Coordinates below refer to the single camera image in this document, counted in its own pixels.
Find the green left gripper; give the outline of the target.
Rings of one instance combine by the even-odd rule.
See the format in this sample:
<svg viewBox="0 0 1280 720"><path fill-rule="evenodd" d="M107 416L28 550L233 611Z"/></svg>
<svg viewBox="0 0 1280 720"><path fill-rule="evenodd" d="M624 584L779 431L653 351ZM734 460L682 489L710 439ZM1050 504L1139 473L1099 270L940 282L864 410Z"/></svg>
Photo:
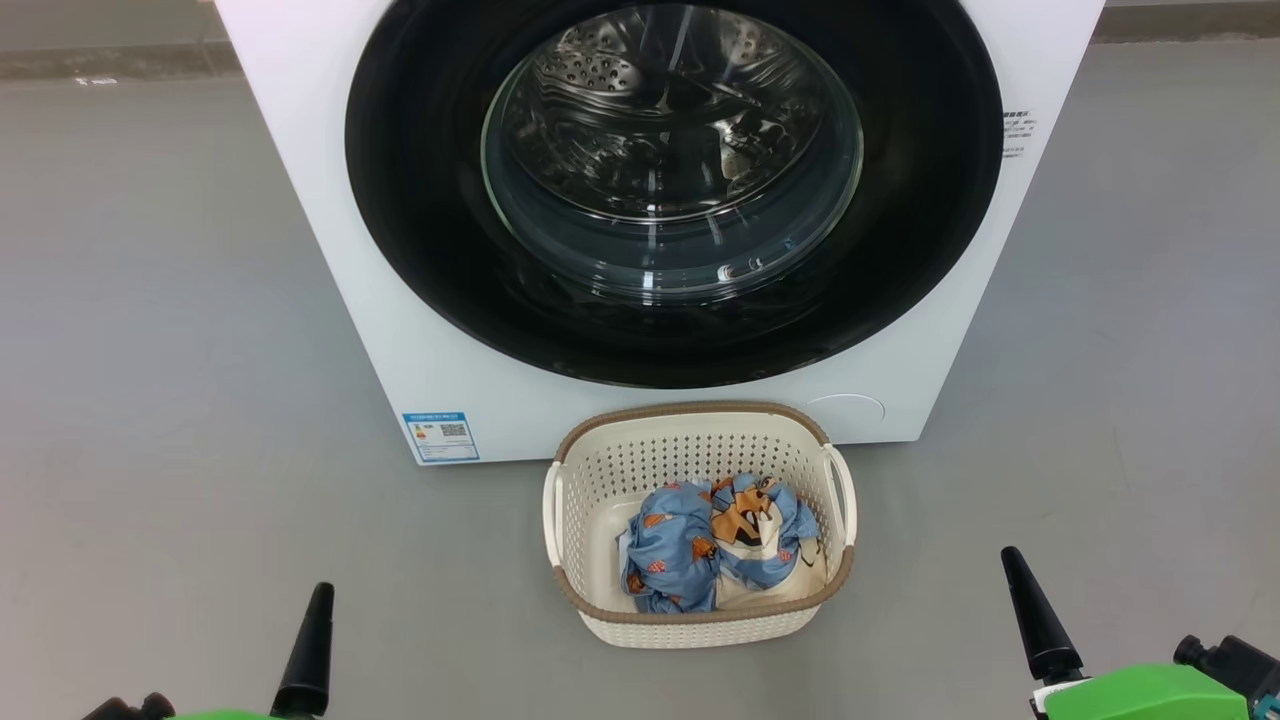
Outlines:
<svg viewBox="0 0 1280 720"><path fill-rule="evenodd" d="M330 700L333 612L335 588L320 582L294 639L289 660L271 702L270 714L242 708L215 708L178 714L173 720L279 720L320 719Z"/></svg>

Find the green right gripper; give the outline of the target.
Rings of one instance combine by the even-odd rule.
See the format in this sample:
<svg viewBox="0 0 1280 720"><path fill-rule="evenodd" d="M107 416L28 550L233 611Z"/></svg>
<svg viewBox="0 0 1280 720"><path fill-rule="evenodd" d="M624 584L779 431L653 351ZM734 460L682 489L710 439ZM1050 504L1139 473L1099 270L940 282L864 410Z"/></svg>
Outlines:
<svg viewBox="0 0 1280 720"><path fill-rule="evenodd" d="M1244 696L1183 665L1139 664L1084 679L1082 657L1018 547L1000 552L1036 719L1249 719Z"/></svg>

